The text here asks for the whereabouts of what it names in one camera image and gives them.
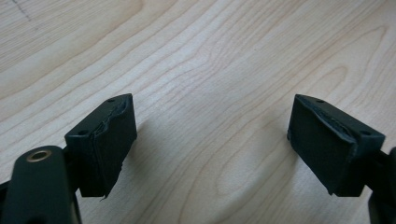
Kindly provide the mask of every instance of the wooden table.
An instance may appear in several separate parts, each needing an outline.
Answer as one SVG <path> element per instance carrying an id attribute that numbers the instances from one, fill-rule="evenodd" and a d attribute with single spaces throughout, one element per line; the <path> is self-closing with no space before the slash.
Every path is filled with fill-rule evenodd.
<path id="1" fill-rule="evenodd" d="M 138 138 L 84 223 L 369 223 L 286 139 L 294 94 L 396 146 L 396 2 L 0 1 L 0 180 L 130 92 Z"/>

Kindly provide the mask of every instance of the light wood surface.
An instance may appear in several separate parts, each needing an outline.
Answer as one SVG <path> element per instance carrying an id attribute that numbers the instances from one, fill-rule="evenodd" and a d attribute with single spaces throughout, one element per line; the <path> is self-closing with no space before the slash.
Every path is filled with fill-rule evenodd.
<path id="1" fill-rule="evenodd" d="M 369 223 L 286 139 L 294 94 L 396 146 L 396 2 L 0 1 L 0 181 L 101 102 L 134 95 L 138 138 L 84 223 Z"/>

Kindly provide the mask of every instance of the black plastic part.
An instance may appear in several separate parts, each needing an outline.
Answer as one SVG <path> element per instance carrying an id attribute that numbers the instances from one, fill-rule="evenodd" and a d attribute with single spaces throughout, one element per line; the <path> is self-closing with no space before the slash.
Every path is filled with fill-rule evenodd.
<path id="1" fill-rule="evenodd" d="M 296 95 L 288 138 L 330 194 L 357 197 L 385 135 L 322 100 Z"/>
<path id="2" fill-rule="evenodd" d="M 78 159 L 78 186 L 83 197 L 107 196 L 136 139 L 131 94 L 108 99 L 64 137 L 70 158 Z"/>
<path id="3" fill-rule="evenodd" d="M 80 222 L 62 150 L 38 147 L 20 156 L 7 189 L 2 223 Z"/>
<path id="4" fill-rule="evenodd" d="M 0 185 L 0 220 L 3 218 L 4 203 L 6 201 L 8 185 L 9 181 Z"/>

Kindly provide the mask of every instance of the black mount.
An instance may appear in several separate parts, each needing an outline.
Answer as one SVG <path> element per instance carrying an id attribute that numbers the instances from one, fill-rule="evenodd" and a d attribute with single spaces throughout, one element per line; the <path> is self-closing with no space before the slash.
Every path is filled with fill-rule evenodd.
<path id="1" fill-rule="evenodd" d="M 373 224 L 396 223 L 396 147 L 385 135 L 320 99 L 296 95 L 288 139 L 330 194 L 359 197 L 365 185 Z"/>
<path id="2" fill-rule="evenodd" d="M 107 197 L 136 139 L 131 94 L 104 101 L 64 137 L 67 147 L 38 147 L 15 162 L 0 185 L 2 223 L 81 223 L 75 192 Z"/>

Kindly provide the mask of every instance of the clamp jaw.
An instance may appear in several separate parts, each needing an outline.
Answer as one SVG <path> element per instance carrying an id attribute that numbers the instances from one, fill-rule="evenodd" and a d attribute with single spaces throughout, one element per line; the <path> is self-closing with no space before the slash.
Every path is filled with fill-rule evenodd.
<path id="1" fill-rule="evenodd" d="M 296 95 L 288 139 L 330 194 L 359 197 L 365 185 L 373 224 L 396 223 L 396 147 L 385 135 L 320 99 Z"/>
<path id="2" fill-rule="evenodd" d="M 64 137 L 67 147 L 38 147 L 15 162 L 0 186 L 2 223 L 81 223 L 75 192 L 107 197 L 136 139 L 131 94 L 104 101 Z"/>

